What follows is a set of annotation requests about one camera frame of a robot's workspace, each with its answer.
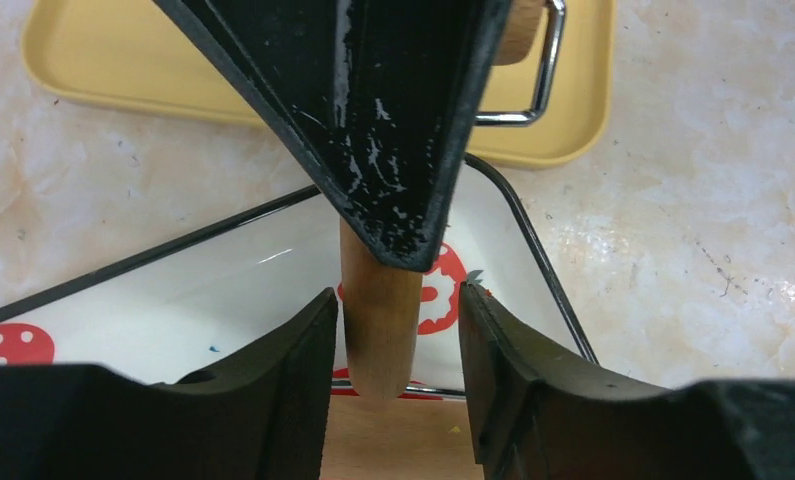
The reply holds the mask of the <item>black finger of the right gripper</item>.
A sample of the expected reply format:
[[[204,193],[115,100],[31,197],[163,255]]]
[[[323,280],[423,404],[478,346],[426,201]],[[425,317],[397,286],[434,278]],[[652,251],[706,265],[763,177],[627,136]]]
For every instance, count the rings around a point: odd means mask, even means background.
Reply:
[[[506,1],[162,1],[381,263],[429,269]]]

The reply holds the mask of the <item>strawberry print white tray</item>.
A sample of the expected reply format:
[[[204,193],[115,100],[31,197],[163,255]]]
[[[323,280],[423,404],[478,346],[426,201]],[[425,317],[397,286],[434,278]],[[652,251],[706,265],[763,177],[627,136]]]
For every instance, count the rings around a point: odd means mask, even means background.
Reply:
[[[303,188],[0,308],[0,366],[93,363],[176,381],[339,289],[338,242],[335,211]],[[461,169],[443,243],[484,271],[469,282],[594,358],[519,197],[479,158]]]

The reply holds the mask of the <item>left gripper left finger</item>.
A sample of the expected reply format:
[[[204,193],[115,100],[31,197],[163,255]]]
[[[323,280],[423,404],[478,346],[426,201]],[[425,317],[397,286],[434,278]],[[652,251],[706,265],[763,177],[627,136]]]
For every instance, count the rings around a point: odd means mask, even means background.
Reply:
[[[325,289],[173,384],[96,365],[0,367],[0,479],[316,479],[336,346]]]

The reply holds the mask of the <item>wooden double-ended rolling pin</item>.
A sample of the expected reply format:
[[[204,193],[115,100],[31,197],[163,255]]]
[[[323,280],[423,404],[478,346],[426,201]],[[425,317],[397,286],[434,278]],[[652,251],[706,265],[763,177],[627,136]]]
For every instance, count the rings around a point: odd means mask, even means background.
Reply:
[[[498,47],[495,65],[523,60],[547,19],[544,47],[528,109],[485,111],[478,126],[523,127],[547,109],[559,44],[565,26],[563,1],[514,1]],[[366,407],[382,409],[405,393],[417,340],[423,275],[388,267],[347,221],[340,222],[341,287],[349,380]]]

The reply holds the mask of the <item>red dough disc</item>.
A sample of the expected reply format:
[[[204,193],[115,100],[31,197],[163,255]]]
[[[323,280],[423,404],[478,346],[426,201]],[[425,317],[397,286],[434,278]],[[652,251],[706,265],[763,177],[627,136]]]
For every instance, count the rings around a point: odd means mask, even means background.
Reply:
[[[424,274],[413,379],[403,399],[462,400],[464,391],[453,387],[457,372],[459,288],[465,281],[483,282],[482,269],[470,270],[458,252],[443,243],[432,268]]]

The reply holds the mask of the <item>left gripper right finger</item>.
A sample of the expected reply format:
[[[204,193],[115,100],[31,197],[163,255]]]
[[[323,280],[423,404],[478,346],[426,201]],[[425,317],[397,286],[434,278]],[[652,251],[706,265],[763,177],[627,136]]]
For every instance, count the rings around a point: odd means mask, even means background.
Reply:
[[[476,284],[461,286],[459,313],[488,479],[795,479],[795,380],[666,389],[580,357]]]

